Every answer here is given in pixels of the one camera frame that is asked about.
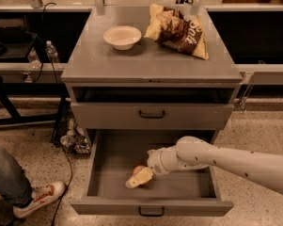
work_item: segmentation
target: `white sneaker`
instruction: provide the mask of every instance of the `white sneaker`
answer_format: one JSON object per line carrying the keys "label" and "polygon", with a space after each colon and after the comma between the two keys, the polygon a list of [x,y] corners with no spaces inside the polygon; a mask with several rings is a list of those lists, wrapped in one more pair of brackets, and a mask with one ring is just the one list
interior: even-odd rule
{"label": "white sneaker", "polygon": [[13,207],[14,216],[16,218],[27,218],[42,206],[57,200],[65,189],[66,186],[61,181],[34,188],[32,193],[33,201],[25,208]]}

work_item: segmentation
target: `floor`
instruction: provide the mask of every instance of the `floor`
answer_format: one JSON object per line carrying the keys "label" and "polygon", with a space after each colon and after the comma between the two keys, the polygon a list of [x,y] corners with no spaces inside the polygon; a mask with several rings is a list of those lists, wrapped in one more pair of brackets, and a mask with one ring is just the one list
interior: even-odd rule
{"label": "floor", "polygon": [[[14,101],[22,114],[55,110],[55,102]],[[6,113],[0,110],[0,117]],[[71,177],[69,162],[60,147],[50,143],[52,124],[0,128],[0,145],[13,154],[35,186]],[[242,150],[283,154],[283,100],[251,100],[247,112],[236,107],[226,128],[215,145]],[[234,207],[223,217],[124,217],[83,216],[71,207],[71,201],[83,196],[88,174],[88,157],[68,154],[73,169],[69,190],[58,208],[57,226],[106,225],[193,225],[193,226],[283,226],[283,196],[245,179],[215,168],[217,184],[223,201]],[[49,204],[15,225],[50,226],[57,202]],[[0,198],[0,223],[6,225],[12,217],[11,207]]]}

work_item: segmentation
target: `crumpled bag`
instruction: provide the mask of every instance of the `crumpled bag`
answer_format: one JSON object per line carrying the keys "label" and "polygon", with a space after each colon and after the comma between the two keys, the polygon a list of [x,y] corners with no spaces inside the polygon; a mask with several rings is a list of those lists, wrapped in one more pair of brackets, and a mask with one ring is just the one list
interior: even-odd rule
{"label": "crumpled bag", "polygon": [[187,20],[178,9],[151,4],[150,24],[145,38],[181,53],[208,59],[205,33],[199,17]]}

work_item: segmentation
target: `drawer handle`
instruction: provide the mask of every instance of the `drawer handle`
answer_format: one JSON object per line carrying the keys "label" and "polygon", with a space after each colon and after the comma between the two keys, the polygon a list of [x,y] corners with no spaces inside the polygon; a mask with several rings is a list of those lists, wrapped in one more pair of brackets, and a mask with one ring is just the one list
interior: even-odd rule
{"label": "drawer handle", "polygon": [[163,207],[161,208],[161,214],[144,214],[141,212],[142,211],[141,207],[139,207],[138,210],[139,210],[139,215],[142,217],[162,217],[165,213],[165,209]]}
{"label": "drawer handle", "polygon": [[162,111],[161,113],[144,113],[139,110],[139,117],[143,119],[161,119],[165,116],[165,112]]}

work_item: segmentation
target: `jeans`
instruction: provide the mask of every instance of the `jeans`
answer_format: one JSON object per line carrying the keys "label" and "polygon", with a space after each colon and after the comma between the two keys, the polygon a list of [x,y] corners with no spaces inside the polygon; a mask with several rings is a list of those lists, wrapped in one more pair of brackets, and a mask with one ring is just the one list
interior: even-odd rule
{"label": "jeans", "polygon": [[31,201],[32,187],[24,171],[3,147],[0,146],[0,195],[14,206]]}

